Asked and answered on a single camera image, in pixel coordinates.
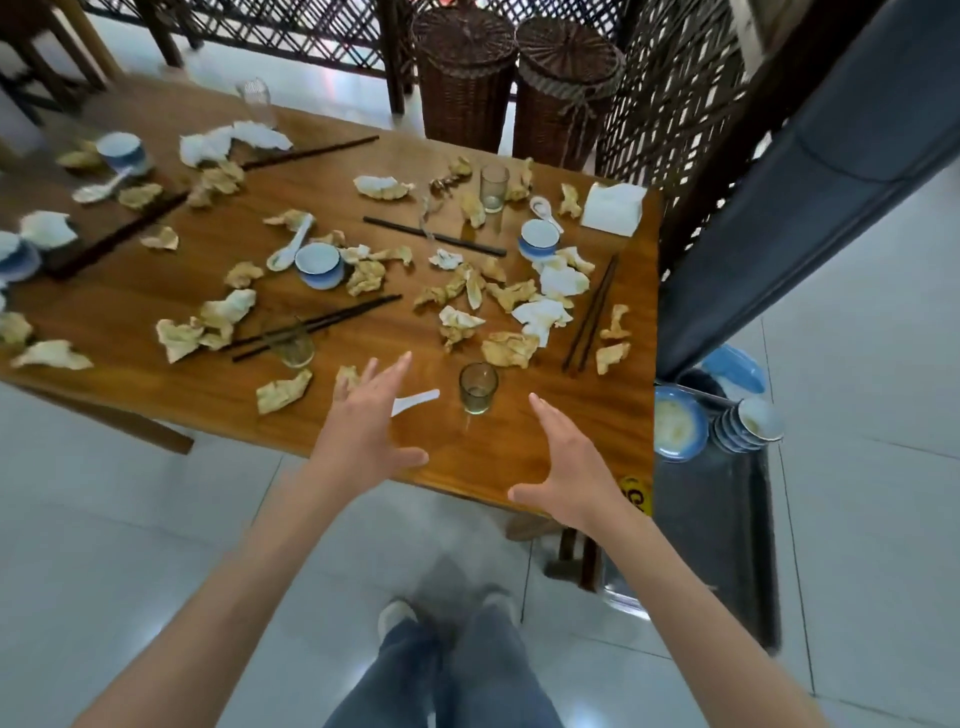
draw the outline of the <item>yellow sticker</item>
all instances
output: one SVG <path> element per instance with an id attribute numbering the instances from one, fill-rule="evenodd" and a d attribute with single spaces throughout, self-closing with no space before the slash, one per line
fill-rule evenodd
<path id="1" fill-rule="evenodd" d="M 653 518 L 654 489 L 651 483 L 642 482 L 638 477 L 627 475 L 620 478 L 620 490 L 633 505 Z"/>

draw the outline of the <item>white ceramic spoon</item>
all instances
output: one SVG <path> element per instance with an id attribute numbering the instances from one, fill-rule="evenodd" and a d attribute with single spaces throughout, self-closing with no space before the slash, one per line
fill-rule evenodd
<path id="1" fill-rule="evenodd" d="M 294 239 L 291 240 L 288 245 L 280 248 L 276 253 L 267 258 L 267 267 L 270 270 L 274 273 L 279 273 L 294 264 L 294 256 L 297 254 L 300 246 L 303 245 L 303 239 L 306 237 L 311 225 L 313 225 L 313 215 L 307 213 L 303 216 L 303 222 L 301 222 L 300 227 L 297 228 L 297 234 L 294 235 Z"/>
<path id="2" fill-rule="evenodd" d="M 73 201 L 81 205 L 90 205 L 105 200 L 113 194 L 113 190 L 117 188 L 120 182 L 133 174 L 134 169 L 135 167 L 127 167 L 109 182 L 104 182 L 103 184 L 88 184 L 86 187 L 74 190 Z"/>
<path id="3" fill-rule="evenodd" d="M 391 417 L 396 417 L 400 412 L 410 409 L 418 404 L 423 404 L 426 401 L 435 400 L 440 396 L 439 389 L 431 389 L 429 392 L 420 392 L 418 395 L 411 395 L 410 397 L 401 397 L 394 400 L 394 411 L 390 415 Z"/>
<path id="4" fill-rule="evenodd" d="M 534 211 L 534 214 L 537 215 L 541 220 L 546 220 L 550 225 L 557 229 L 557 232 L 560 235 L 564 234 L 564 226 L 557 222 L 556 218 L 553 216 L 553 208 L 550 206 L 550 201 L 545 197 L 531 197 L 530 198 L 530 209 Z"/>

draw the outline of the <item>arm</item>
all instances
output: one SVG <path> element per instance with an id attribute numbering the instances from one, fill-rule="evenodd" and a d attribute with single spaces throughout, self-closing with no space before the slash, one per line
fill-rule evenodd
<path id="1" fill-rule="evenodd" d="M 560 410 L 530 396 L 550 444 L 542 483 L 510 498 L 602 546 L 656 625 L 711 728 L 822 728 L 813 699 L 690 570 L 652 520 L 620 493 L 593 443 Z"/>
<path id="2" fill-rule="evenodd" d="M 361 493 L 421 449 L 396 449 L 389 425 L 410 354 L 352 392 L 340 382 L 313 454 L 272 488 L 241 544 L 163 631 L 74 723 L 75 728 L 213 728 L 267 624 L 310 551 Z"/>

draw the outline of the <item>drinking glass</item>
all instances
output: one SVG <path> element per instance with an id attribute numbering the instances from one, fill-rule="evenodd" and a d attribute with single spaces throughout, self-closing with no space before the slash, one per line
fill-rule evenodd
<path id="1" fill-rule="evenodd" d="M 269 314 L 260 325 L 260 335 L 280 361 L 291 369 L 305 367 L 313 360 L 316 351 L 313 339 L 296 314 Z"/>
<path id="2" fill-rule="evenodd" d="M 276 116 L 270 106 L 270 89 L 263 79 L 251 79 L 237 84 L 237 93 L 247 105 L 250 119 L 271 129 L 276 127 Z"/>
<path id="3" fill-rule="evenodd" d="M 502 164 L 488 164 L 480 170 L 480 202 L 488 213 L 494 214 L 503 209 L 509 178 L 510 170 Z"/>
<path id="4" fill-rule="evenodd" d="M 482 415 L 493 402 L 500 383 L 496 369 L 485 361 L 467 364 L 460 372 L 460 401 L 471 415 Z"/>

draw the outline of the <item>person's hand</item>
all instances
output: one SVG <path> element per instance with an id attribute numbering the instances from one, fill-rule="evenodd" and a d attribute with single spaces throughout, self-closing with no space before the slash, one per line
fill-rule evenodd
<path id="1" fill-rule="evenodd" d="M 429 460 L 420 448 L 395 448 L 390 441 L 394 399 L 412 359 L 407 352 L 380 374 L 376 359 L 371 359 L 356 389 L 348 393 L 345 380 L 334 388 L 333 404 L 305 469 L 347 500 Z"/>
<path id="2" fill-rule="evenodd" d="M 542 483 L 518 483 L 508 496 L 594 538 L 593 531 L 604 514 L 626 500 L 587 435 L 537 395 L 530 395 L 530 404 L 550 445 L 550 475 Z"/>

